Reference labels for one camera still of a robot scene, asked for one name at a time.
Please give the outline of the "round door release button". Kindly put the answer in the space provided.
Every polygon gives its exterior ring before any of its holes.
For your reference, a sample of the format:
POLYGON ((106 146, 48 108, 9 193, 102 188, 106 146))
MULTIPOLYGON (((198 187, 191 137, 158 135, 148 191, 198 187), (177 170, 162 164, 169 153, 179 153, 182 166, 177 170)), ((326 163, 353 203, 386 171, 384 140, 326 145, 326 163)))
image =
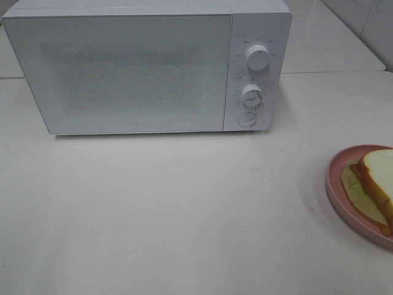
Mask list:
POLYGON ((257 116, 252 112, 245 112, 238 117, 238 123, 242 127, 252 127, 255 125, 257 116))

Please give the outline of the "pink round plate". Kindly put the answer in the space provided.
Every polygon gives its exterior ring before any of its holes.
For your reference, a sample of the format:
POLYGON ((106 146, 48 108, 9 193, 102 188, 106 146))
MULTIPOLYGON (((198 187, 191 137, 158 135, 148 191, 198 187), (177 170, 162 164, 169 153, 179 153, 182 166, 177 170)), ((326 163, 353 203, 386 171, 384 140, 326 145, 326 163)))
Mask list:
POLYGON ((392 237, 384 236, 375 222, 366 218, 351 204, 341 181, 341 174, 349 162, 353 160, 357 162, 367 153, 382 149, 389 149, 389 147, 361 144, 337 152, 327 166, 325 188, 333 209, 352 230, 370 242, 392 250, 392 237))

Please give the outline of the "white bread sandwich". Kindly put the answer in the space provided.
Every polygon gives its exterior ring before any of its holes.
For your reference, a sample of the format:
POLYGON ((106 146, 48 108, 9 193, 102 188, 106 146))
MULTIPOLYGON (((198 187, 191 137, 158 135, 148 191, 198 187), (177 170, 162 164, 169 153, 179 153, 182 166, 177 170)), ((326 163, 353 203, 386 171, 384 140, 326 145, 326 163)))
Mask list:
POLYGON ((378 226, 385 237, 392 235, 392 149, 365 154, 345 166, 341 183, 351 205, 378 226))

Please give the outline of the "lower white timer knob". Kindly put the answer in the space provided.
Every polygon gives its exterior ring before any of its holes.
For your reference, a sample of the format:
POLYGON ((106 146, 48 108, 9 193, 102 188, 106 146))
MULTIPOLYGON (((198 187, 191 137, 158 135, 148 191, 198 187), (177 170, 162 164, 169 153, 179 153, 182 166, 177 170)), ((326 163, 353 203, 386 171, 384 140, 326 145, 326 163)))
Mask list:
POLYGON ((245 107, 258 107, 263 101, 262 89, 257 84, 247 84, 242 88, 241 101, 245 107))

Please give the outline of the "upper white power knob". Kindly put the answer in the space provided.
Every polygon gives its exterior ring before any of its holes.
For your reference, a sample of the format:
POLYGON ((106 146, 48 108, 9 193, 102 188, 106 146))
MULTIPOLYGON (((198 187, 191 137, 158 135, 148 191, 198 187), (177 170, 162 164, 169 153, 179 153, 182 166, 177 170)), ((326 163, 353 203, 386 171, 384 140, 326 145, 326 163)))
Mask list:
POLYGON ((254 71, 265 69, 270 63, 270 49, 265 44, 252 44, 246 50, 246 63, 254 71))

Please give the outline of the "white microwave oven body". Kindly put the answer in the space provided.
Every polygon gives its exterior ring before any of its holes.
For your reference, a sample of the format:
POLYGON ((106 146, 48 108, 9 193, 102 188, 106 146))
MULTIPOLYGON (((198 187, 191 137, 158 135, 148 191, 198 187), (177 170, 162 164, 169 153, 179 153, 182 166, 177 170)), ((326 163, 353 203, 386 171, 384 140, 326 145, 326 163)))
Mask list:
POLYGON ((283 1, 18 1, 2 16, 1 22, 4 26, 6 18, 177 15, 231 17, 223 127, 198 132, 267 130, 292 23, 292 13, 283 1), (252 44, 265 44, 270 49, 270 63, 261 71, 250 69, 246 63, 246 50, 252 44), (258 107, 245 107, 241 101, 242 88, 247 84, 257 84, 262 89, 263 101, 258 107), (238 117, 245 112, 257 116, 254 126, 239 125, 238 117))

